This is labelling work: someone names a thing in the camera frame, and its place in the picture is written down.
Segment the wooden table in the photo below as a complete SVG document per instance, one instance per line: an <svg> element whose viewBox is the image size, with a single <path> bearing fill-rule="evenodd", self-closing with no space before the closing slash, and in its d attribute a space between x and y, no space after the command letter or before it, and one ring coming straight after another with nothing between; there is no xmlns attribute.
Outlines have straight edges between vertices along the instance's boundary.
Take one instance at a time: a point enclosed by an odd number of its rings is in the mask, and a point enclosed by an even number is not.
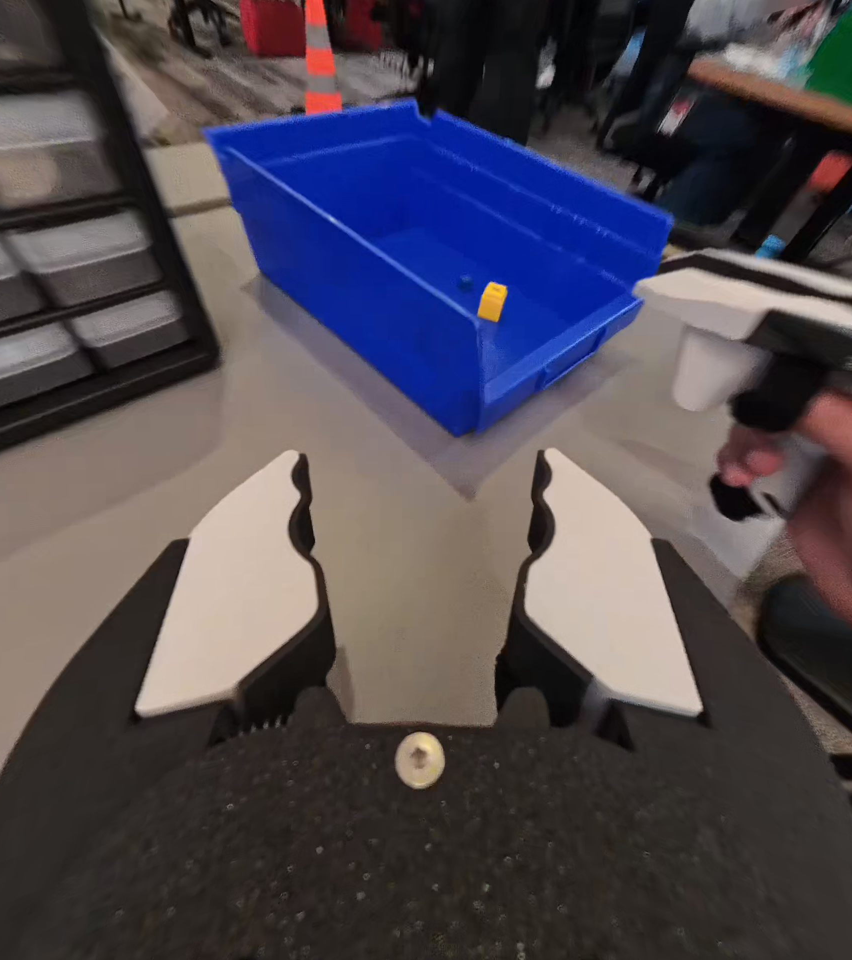
<svg viewBox="0 0 852 960"><path fill-rule="evenodd" d="M712 55L694 59L686 78L702 87L780 114L791 125L791 149L770 169L731 238L735 246L757 251L828 154L838 152L852 159L852 104L776 79L735 70ZM783 247L780 258L793 264L803 263L851 208L852 162Z"/></svg>

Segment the array of clear drawers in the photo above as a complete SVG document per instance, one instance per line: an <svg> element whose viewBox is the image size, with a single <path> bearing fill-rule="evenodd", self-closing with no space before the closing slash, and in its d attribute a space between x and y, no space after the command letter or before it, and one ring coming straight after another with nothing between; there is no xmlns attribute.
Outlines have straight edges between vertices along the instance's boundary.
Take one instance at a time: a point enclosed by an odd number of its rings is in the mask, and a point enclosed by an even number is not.
<svg viewBox="0 0 852 960"><path fill-rule="evenodd" d="M192 340L78 90L0 95L0 410Z"/></svg>

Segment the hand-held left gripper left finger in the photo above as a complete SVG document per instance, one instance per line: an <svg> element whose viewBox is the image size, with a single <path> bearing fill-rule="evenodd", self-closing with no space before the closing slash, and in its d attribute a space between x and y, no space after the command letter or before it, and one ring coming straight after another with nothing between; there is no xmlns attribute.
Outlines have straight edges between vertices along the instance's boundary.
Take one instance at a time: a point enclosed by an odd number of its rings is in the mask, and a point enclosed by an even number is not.
<svg viewBox="0 0 852 960"><path fill-rule="evenodd" d="M314 556L308 458L287 450L212 507L188 538L134 711L228 707L284 719L336 658Z"/></svg>

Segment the blue plastic bin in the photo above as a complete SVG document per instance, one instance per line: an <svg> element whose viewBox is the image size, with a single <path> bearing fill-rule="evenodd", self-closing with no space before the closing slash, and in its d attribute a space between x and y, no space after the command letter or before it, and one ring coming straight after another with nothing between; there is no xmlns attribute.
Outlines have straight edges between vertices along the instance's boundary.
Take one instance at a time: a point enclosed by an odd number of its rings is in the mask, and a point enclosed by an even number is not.
<svg viewBox="0 0 852 960"><path fill-rule="evenodd" d="M455 437L503 420L624 330L673 227L414 101L204 136L261 273ZM489 282L507 287L499 322L477 317Z"/></svg>

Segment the black drawer cabinet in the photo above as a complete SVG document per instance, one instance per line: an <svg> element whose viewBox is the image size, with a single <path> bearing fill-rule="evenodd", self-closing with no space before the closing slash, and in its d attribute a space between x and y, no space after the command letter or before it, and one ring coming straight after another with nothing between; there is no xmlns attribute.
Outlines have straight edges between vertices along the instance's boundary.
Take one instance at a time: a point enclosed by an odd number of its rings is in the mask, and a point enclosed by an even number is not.
<svg viewBox="0 0 852 960"><path fill-rule="evenodd" d="M77 90L93 103L123 198L145 214L192 340L0 410L0 452L213 370L219 343L174 235L88 2L0 2L0 95Z"/></svg>

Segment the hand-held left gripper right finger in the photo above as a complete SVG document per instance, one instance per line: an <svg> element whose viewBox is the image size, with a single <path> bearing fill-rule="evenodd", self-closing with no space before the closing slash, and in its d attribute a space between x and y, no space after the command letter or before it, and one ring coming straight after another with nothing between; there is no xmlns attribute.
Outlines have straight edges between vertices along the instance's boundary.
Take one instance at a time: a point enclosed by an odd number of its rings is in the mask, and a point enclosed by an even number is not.
<svg viewBox="0 0 852 960"><path fill-rule="evenodd" d="M705 706L655 540L613 492L556 448L539 450L528 556L495 660L501 710L536 689L552 726L604 726L626 705L698 722Z"/></svg>

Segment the red box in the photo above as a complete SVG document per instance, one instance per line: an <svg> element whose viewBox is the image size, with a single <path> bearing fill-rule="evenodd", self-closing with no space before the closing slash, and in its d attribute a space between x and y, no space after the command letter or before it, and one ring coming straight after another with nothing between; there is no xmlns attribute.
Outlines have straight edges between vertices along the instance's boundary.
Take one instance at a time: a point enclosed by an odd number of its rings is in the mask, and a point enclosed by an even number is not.
<svg viewBox="0 0 852 960"><path fill-rule="evenodd" d="M305 57L305 19L298 1L240 1L240 28L257 58Z"/></svg>
<svg viewBox="0 0 852 960"><path fill-rule="evenodd" d="M339 46L347 52L377 53L383 46L386 4L380 1L344 1Z"/></svg>

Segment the orange traffic cone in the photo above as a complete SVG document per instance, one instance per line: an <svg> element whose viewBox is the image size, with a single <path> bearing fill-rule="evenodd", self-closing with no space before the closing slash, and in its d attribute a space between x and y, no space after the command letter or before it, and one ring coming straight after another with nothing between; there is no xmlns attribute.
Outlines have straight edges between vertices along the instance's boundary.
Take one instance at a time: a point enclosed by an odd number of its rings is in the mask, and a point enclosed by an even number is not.
<svg viewBox="0 0 852 960"><path fill-rule="evenodd" d="M305 1L303 9L307 71L304 112L306 115L338 113L344 103L337 80L324 1Z"/></svg>

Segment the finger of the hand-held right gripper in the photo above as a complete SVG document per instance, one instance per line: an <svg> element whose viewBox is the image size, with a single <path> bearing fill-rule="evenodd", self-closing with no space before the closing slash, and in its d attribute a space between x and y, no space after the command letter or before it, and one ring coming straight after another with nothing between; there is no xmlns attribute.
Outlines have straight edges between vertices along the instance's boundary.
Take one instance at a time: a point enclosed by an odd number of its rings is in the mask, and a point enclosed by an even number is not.
<svg viewBox="0 0 852 960"><path fill-rule="evenodd" d="M638 281L634 292L681 324L672 399L690 412L721 406L712 400L731 374L732 345L745 341L770 311L852 327L852 302L781 293L704 271L657 274Z"/></svg>
<svg viewBox="0 0 852 960"><path fill-rule="evenodd" d="M781 293L817 296L852 303L852 280L823 270L725 249L699 249L665 259L657 274L699 270L736 282L763 286Z"/></svg>

